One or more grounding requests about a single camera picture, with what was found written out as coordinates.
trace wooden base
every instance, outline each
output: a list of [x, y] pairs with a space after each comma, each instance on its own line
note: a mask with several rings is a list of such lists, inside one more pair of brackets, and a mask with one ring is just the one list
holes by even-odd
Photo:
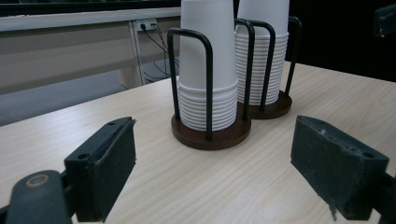
[[243, 107], [238, 104], [236, 119], [227, 129], [213, 132], [212, 140], [206, 140], [206, 132], [186, 127], [180, 119], [172, 117], [172, 132], [182, 144], [202, 150], [220, 150], [243, 142], [250, 132], [251, 120], [242, 120]]
[[251, 119], [277, 119], [290, 111], [291, 103], [291, 98], [285, 97], [285, 92], [280, 91], [277, 101], [266, 105], [264, 111], [260, 111], [259, 105], [250, 105], [248, 111]]

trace electrical outlet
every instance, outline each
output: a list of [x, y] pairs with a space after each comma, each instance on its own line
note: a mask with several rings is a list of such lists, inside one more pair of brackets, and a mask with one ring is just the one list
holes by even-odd
[[140, 20], [140, 21], [136, 21], [136, 23], [137, 23], [137, 31], [143, 31], [142, 24], [145, 24], [146, 30], [154, 30], [155, 27], [151, 24], [157, 24], [157, 19]]

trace black metal bar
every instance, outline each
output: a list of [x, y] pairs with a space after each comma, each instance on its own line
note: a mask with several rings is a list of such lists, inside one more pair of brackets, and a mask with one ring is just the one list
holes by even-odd
[[265, 21], [250, 21], [250, 22], [253, 24], [253, 26], [258, 26], [267, 29], [268, 32], [270, 33], [270, 45], [268, 49], [267, 65], [265, 67], [264, 83], [262, 84], [262, 101], [260, 102], [260, 111], [264, 111], [265, 100], [267, 98], [267, 92], [268, 92], [268, 84], [270, 82], [272, 60], [274, 58], [276, 33], [274, 28]]
[[250, 86], [251, 86], [251, 73], [253, 70], [253, 53], [254, 53], [254, 42], [255, 42], [255, 32], [254, 26], [250, 21], [235, 19], [235, 25], [244, 25], [248, 32], [248, 45], [247, 45], [247, 79], [245, 84], [245, 99], [244, 99], [244, 113], [242, 115], [242, 120], [248, 120], [248, 105], [250, 98]]
[[289, 70], [288, 82], [286, 84], [286, 89], [285, 89], [285, 97], [288, 97], [290, 93], [291, 81], [293, 80], [293, 74], [294, 74], [294, 67], [296, 66], [297, 63], [298, 50], [301, 44], [301, 29], [303, 28], [301, 21], [297, 17], [290, 16], [289, 22], [294, 22], [296, 25], [296, 39], [294, 42], [293, 53], [291, 55], [290, 70]]
[[173, 37], [174, 35], [183, 35], [200, 40], [205, 47], [206, 52], [206, 140], [212, 139], [212, 119], [213, 119], [213, 49], [209, 39], [203, 34], [187, 29], [171, 28], [168, 31], [168, 49], [171, 67], [171, 82], [174, 97], [175, 118], [180, 119], [177, 99], [176, 69], [175, 69], [175, 53]]

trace power cord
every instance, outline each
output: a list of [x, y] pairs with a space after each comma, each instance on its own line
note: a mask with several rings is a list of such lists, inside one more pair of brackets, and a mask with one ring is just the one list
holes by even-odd
[[[160, 47], [160, 49], [163, 50], [163, 64], [164, 64], [164, 67], [165, 67], [165, 71], [163, 71], [155, 62], [153, 62], [153, 63], [154, 63], [154, 65], [155, 65], [155, 67], [156, 67], [160, 72], [162, 72], [163, 74], [165, 74], [165, 77], [152, 77], [152, 76], [150, 76], [149, 74], [147, 74], [146, 72], [144, 72], [144, 74], [145, 74], [146, 76], [150, 77], [150, 78], [158, 78], [159, 80], [163, 80], [163, 79], [166, 79], [166, 78], [169, 78], [169, 77], [170, 77], [170, 74], [167, 73], [167, 65], [166, 65], [166, 53], [169, 54], [169, 52], [168, 52], [168, 47], [166, 46], [165, 42], [163, 41], [163, 33], [161, 32], [161, 29], [160, 29], [160, 27], [158, 26], [158, 24], [152, 23], [151, 26], [154, 27], [154, 29], [156, 30], [156, 32], [157, 32], [159, 38], [161, 39], [162, 44], [163, 44], [162, 46], [161, 46], [157, 41], [155, 41], [155, 40], [147, 33], [146, 24], [144, 24], [144, 23], [140, 24], [140, 28], [143, 30], [143, 32], [145, 33], [145, 35], [146, 35], [151, 41], [153, 41], [158, 47]], [[178, 63], [179, 63], [179, 60], [175, 58], [175, 64], [177, 65], [177, 67], [179, 67]], [[147, 79], [147, 78], [145, 78], [145, 80], [146, 80], [146, 81], [149, 81], [150, 83], [155, 82], [154, 80], [149, 80], [149, 79]]]

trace light wood tabletop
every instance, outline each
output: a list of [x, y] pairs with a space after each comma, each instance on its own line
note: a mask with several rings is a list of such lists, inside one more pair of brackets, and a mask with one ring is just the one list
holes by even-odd
[[[287, 63], [282, 90], [288, 71]], [[137, 162], [106, 223], [334, 223], [329, 205], [290, 164], [297, 115], [327, 121], [385, 154], [387, 172], [396, 174], [395, 83], [297, 64], [291, 111], [253, 120], [244, 142], [219, 151], [176, 140], [171, 90], [167, 79], [1, 127], [0, 207], [18, 180], [63, 171], [71, 152], [123, 117], [137, 120]], [[374, 211], [365, 223], [378, 220]]]

